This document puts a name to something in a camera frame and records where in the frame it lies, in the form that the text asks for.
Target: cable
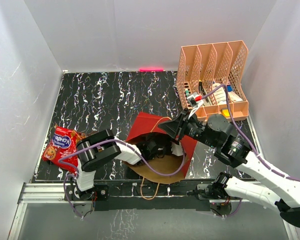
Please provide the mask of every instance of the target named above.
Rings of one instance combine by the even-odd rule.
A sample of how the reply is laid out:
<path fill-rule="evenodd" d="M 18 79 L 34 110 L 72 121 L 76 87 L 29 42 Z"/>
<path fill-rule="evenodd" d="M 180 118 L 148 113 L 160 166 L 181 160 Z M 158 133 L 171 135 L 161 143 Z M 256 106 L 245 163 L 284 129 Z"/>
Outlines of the cable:
<path fill-rule="evenodd" d="M 239 211 L 239 209 L 241 207 L 241 203 L 242 203 L 242 198 L 240 198 L 240 201 L 239 201 L 239 204 L 238 204 L 238 207 L 236 208 L 236 210 L 233 213 L 230 213 L 229 215 L 226 215 L 226 217 L 228 218 L 228 217 L 231 217 L 231 216 L 235 215 Z"/>
<path fill-rule="evenodd" d="M 226 214 L 224 214 L 224 215 L 221 215 L 220 213 L 218 213 L 215 209 L 213 209 L 213 208 L 210 208 L 210 209 L 213 209 L 213 210 L 215 210 L 219 215 L 217 215 L 218 217 L 221 217 L 221 218 L 223 218 L 223 217 L 232 217 L 233 215 L 235 215 L 238 211 L 239 211 L 239 209 L 240 209 L 240 207 L 241 207 L 241 203 L 242 203 L 242 198 L 240 198 L 240 200 L 239 200 L 239 204 L 238 204 L 238 207 L 236 208 L 236 210 L 233 212 L 233 213 L 230 213 L 229 215 L 226 215 Z"/>
<path fill-rule="evenodd" d="M 160 172 L 156 171 L 155 169 L 153 169 L 153 168 L 149 165 L 149 163 L 144 159 L 144 157 L 143 157 L 140 153 L 136 152 L 136 150 L 135 150 L 132 146 L 130 146 L 128 143 L 126 143 L 126 142 L 124 142 L 124 141 L 121 141 L 121 140 L 119 140 L 119 139 L 109 139 L 109 140 L 105 140 L 105 141 L 98 142 L 98 143 L 93 144 L 93 145 L 91 145 L 91 146 L 88 146 L 88 147 L 86 147 L 86 148 L 84 148 L 84 149 L 81 149 L 81 150 L 79 150 L 79 151 L 76 151 L 76 152 L 74 152 L 74 153 L 72 153 L 72 154 L 69 154 L 69 155 L 67 155 L 67 156 L 64 156 L 64 157 L 60 158 L 58 161 L 59 161 L 59 162 L 62 162 L 62 161 L 65 160 L 65 159 L 68 159 L 68 158 L 71 158 L 71 157 L 73 157 L 73 156 L 76 156 L 76 155 L 78 155 L 78 154 L 80 154 L 80 153 L 83 153 L 83 152 L 89 150 L 89 149 L 93 149 L 93 148 L 96 148 L 96 147 L 98 147 L 98 146 L 100 146 L 100 145 L 108 144 L 108 143 L 118 143 L 118 144 L 126 145 L 129 149 L 131 149 L 132 151 L 134 151 L 134 153 L 135 153 L 135 154 L 136 154 L 136 155 L 137 155 L 137 156 L 145 163 L 145 165 L 148 166 L 148 168 L 150 168 L 150 170 L 152 170 L 154 173 L 156 173 L 156 174 L 158 174 L 158 175 L 160 175 L 160 176 L 164 176 L 164 177 L 170 177 L 170 176 L 173 176 L 173 175 L 177 174 L 177 173 L 182 169 L 182 167 L 183 167 L 184 164 L 185 164 L 186 154 L 185 154 L 185 150 L 182 148 L 182 151 L 183 151 L 183 158 L 182 158 L 182 163 L 180 164 L 179 168 L 178 168 L 176 171 L 172 172 L 172 173 L 167 173 L 167 174 L 165 174 L 165 173 L 160 173 Z"/>
<path fill-rule="evenodd" d="M 222 216 L 217 210 L 215 210 L 214 208 L 210 207 L 211 210 L 215 211 L 217 214 L 219 214 L 219 216 Z"/>
<path fill-rule="evenodd" d="M 152 128 L 151 131 L 150 131 L 150 133 L 152 133 L 152 131 L 156 128 L 156 126 L 158 125 L 158 123 L 159 123 L 162 119 L 169 119 L 169 120 L 171 120 L 171 118 L 168 117 L 168 116 L 164 116 L 164 117 L 160 118 L 160 119 L 156 122 L 156 124 L 153 126 L 153 128 Z"/>
<path fill-rule="evenodd" d="M 221 203 L 221 205 L 223 206 L 228 205 L 229 202 L 230 202 L 230 197 L 228 196 L 226 200 L 223 203 Z"/>
<path fill-rule="evenodd" d="M 77 211 L 77 209 L 74 207 L 74 205 L 71 203 L 70 198 L 68 196 L 68 192 L 67 192 L 67 187 L 66 187 L 66 181 L 69 177 L 75 178 L 75 175 L 73 174 L 68 174 L 67 176 L 65 176 L 64 180 L 63 180 L 63 190 L 64 190 L 64 194 L 65 194 L 65 198 L 67 199 L 70 207 L 72 208 L 72 210 L 74 211 L 74 213 L 80 217 L 81 219 L 83 219 L 84 217 L 81 215 L 80 212 Z"/>
<path fill-rule="evenodd" d="M 271 167 L 263 160 L 263 158 L 259 155 L 256 147 L 254 146 L 254 144 L 250 141 L 250 139 L 244 134 L 244 132 L 238 127 L 238 125 L 236 124 L 235 122 L 235 119 L 232 115 L 232 112 L 231 112 L 231 109 L 230 109 L 230 105 L 229 105 L 229 98 L 228 98 L 228 89 L 227 89 L 227 86 L 222 83 L 220 84 L 219 86 L 217 86 L 215 89 L 213 89 L 211 92 L 209 92 L 207 95 L 204 95 L 202 97 L 202 99 L 206 99 L 207 97 L 209 97 L 210 95 L 212 95 L 215 91 L 217 91 L 219 88 L 224 88 L 224 91 L 225 91 L 225 99 L 226 99 L 226 107 L 229 111 L 229 114 L 230 114 L 230 118 L 231 118 L 231 121 L 234 125 L 234 127 L 236 128 L 236 130 L 240 133 L 240 135 L 248 142 L 248 144 L 250 145 L 252 151 L 254 152 L 254 154 L 257 156 L 257 158 L 259 159 L 259 161 L 268 169 L 270 170 L 271 172 L 277 174 L 278 176 L 280 177 L 283 177 L 283 178 L 287 178 L 287 179 L 290 179 L 290 180 L 293 180 L 293 181 L 297 181 L 297 182 L 300 182 L 300 179 L 298 178 L 295 178 L 295 177 L 292 177 L 292 176 L 285 176 L 284 174 L 282 174 L 281 172 L 278 172 L 277 170 L 275 169 L 271 169 Z"/>
<path fill-rule="evenodd" d="M 60 158 L 60 159 L 58 160 L 58 164 L 64 164 L 64 165 L 67 165 L 67 166 L 70 166 L 70 167 L 74 168 L 74 169 L 75 169 L 76 176 L 78 177 L 78 173 L 79 173 L 78 168 L 77 168 L 75 165 L 73 165 L 73 164 L 71 164 L 71 163 L 69 163 L 69 162 L 65 162 L 65 161 L 64 161 L 64 160 L 66 160 L 66 159 L 68 159 L 68 158 L 71 158 L 71 157 L 73 157 L 73 156 L 67 155 L 66 157 Z"/>
<path fill-rule="evenodd" d="M 87 214 L 91 214 L 93 211 L 92 210 L 90 210 L 90 211 L 87 211 L 86 213 L 85 213 L 85 215 L 83 215 L 83 218 L 85 218 L 86 216 L 87 216 Z"/>
<path fill-rule="evenodd" d="M 141 197 L 142 197 L 143 199 L 145 199 L 145 200 L 152 200 L 152 199 L 154 199 L 154 198 L 157 196 L 157 194 L 158 194 L 158 189 L 159 189 L 160 183 L 158 182 L 158 185 L 156 186 L 155 193 L 154 193 L 154 195 L 153 195 L 152 197 L 145 197 L 145 196 L 143 195 L 143 193 L 142 193 L 142 187 L 143 187 L 143 185 L 144 185 L 144 181 L 145 181 L 145 177 L 143 177 L 142 182 L 141 182 L 141 185 L 140 185 L 140 194 L 141 194 Z"/>

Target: red light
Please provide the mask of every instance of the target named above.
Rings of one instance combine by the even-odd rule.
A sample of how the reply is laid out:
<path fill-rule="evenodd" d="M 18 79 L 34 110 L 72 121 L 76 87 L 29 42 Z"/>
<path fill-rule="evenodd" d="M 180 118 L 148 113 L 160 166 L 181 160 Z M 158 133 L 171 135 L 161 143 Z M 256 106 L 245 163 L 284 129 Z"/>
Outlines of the red light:
<path fill-rule="evenodd" d="M 155 67 L 155 66 L 149 66 L 149 67 L 140 67 L 140 72 L 163 72 L 164 69 L 162 67 Z"/>

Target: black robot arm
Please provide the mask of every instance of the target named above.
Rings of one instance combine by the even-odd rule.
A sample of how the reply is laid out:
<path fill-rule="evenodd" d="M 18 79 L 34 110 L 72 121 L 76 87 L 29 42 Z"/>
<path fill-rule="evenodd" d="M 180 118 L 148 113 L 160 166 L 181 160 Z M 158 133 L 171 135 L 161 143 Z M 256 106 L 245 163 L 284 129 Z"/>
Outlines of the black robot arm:
<path fill-rule="evenodd" d="M 185 108 L 176 118 L 160 123 L 158 127 L 176 141 L 189 136 L 215 148 L 214 155 L 233 168 L 247 162 L 245 158 L 251 147 L 247 141 L 238 137 L 235 127 L 223 115 L 211 115 L 206 124 L 199 121 L 195 114 L 191 117 L 189 115 L 189 109 Z"/>

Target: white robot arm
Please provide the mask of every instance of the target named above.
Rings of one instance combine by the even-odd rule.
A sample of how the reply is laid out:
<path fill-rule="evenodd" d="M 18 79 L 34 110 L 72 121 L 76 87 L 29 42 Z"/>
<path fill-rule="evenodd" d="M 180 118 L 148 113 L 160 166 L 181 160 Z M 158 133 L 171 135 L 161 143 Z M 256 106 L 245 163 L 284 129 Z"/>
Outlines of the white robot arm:
<path fill-rule="evenodd" d="M 248 199 L 278 212 L 288 223 L 300 228 L 300 181 L 292 180 L 289 175 L 256 156 L 248 142 L 238 137 L 234 125 L 223 115 L 212 115 L 204 124 L 198 121 L 193 111 L 185 108 L 176 118 L 160 123 L 158 127 L 176 141 L 186 135 L 214 147 L 214 155 L 221 162 L 249 174 L 265 186 L 244 182 L 222 172 L 203 196 Z"/>
<path fill-rule="evenodd" d="M 141 154 L 140 150 L 137 148 L 136 145 L 132 145 L 132 144 L 128 144 L 128 143 L 127 143 L 127 145 L 130 145 L 131 147 L 133 147 L 135 149 L 135 152 L 138 152 L 139 154 Z M 141 160 L 135 154 L 135 152 L 132 151 L 130 148 L 128 148 L 126 145 L 121 145 L 119 148 L 120 148 L 121 153 L 119 153 L 119 155 L 117 155 L 115 157 L 115 159 L 125 161 L 126 163 L 131 164 L 131 165 L 135 165 L 137 162 L 139 162 Z M 78 173 L 78 178 L 76 179 L 76 185 L 77 185 L 77 188 L 79 189 L 79 191 L 83 192 L 83 191 L 93 188 L 96 170 L 84 171 L 84 169 L 82 168 L 81 159 L 82 159 L 82 157 L 81 158 L 78 157 L 78 167 L 77 168 L 78 168 L 79 173 Z"/>

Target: chips bag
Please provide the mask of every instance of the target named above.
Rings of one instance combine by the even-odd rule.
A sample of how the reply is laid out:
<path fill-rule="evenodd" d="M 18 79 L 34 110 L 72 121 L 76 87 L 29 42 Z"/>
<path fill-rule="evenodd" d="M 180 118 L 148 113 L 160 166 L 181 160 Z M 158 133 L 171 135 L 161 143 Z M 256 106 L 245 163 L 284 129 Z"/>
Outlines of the chips bag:
<path fill-rule="evenodd" d="M 78 133 L 73 129 L 67 129 L 57 126 L 50 143 L 48 144 L 48 146 L 46 146 L 46 149 L 42 154 L 42 159 L 44 161 L 49 160 L 60 168 L 74 173 L 75 169 L 73 167 L 58 163 L 58 160 L 65 156 L 68 156 L 69 154 L 73 154 L 77 150 L 77 143 L 85 137 L 86 135 L 84 133 Z M 73 156 L 67 158 L 64 160 L 64 162 L 70 163 L 77 167 L 78 157 Z"/>

